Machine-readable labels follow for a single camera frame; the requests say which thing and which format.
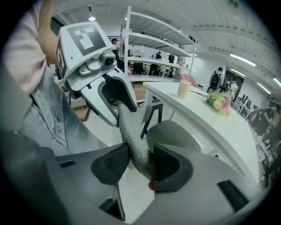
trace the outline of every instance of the backpack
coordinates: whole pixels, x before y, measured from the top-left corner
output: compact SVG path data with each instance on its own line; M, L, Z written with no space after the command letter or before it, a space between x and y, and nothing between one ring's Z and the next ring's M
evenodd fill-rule
M220 76L216 73L211 78L210 86L217 87L219 83L220 83Z

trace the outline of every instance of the ceiling fixture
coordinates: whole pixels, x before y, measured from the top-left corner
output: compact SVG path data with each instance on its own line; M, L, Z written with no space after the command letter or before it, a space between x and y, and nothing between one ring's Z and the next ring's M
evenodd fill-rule
M264 89L268 94L271 94L263 85L261 85L260 83L256 83L257 85L259 85L262 89Z
M93 16L91 16L91 17L89 18L89 20L90 20L90 21L95 21L95 20L96 20L96 18L95 18L95 17L93 17Z
M250 64L250 65L252 65L252 66L256 66L255 63L252 63L252 62L250 62L249 60L244 59L244 58L241 58L241 57L239 57L239 56L237 56L237 55L230 54L230 56L232 56L232 57L234 57L234 58L237 58L237 59L240 59L240 60L242 60L242 61L244 61L244 62L246 62L246 63L248 63L248 64Z
M242 75L242 76L245 76L243 73L240 73L240 72L238 72L237 70L235 70L235 69L231 69L232 71L234 71L234 72L236 72L236 73L239 73L240 75Z
M276 77L273 80L281 87L281 82Z

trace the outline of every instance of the person wearing backpack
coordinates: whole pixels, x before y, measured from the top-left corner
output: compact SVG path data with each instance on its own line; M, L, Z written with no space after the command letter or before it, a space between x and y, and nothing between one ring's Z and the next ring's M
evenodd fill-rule
M212 89L213 91L218 90L219 87L223 84L223 78L221 77L222 74L223 74L222 67L219 67L217 70L215 70L212 73L207 93L209 93L210 89Z

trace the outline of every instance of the cup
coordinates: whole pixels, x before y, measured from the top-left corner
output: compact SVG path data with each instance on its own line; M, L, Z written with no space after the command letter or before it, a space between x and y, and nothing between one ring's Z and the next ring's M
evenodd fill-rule
M191 86L191 82L186 80L180 80L179 88L177 90L177 97L186 98L190 86Z

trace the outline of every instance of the shelf board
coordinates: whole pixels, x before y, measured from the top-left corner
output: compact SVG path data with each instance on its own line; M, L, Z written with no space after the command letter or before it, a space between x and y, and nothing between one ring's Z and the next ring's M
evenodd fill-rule
M150 59L150 58L128 57L128 61L130 61L130 62L143 62L143 63L157 64L157 65L165 65L165 66L174 67L174 68L177 68L177 69L184 69L184 70L189 71L189 69L187 69L186 67L180 66L178 64L160 61L160 60L156 60L156 59Z
M140 46L147 46L147 47L151 47L157 50L161 50L161 51L165 51L171 54L174 54L176 56L189 56L192 57L191 55L189 55L186 51L184 51L183 49L172 45L166 41L163 41L161 39L152 37L152 36L148 36L145 34L139 34L139 33L133 33L133 32L129 32L129 44L131 45L140 45Z
M163 76L150 76L150 75L129 75L130 82L179 82L178 80L170 77L163 77Z
M171 25L141 13L131 12L130 28L167 38L179 45L195 45L192 40Z

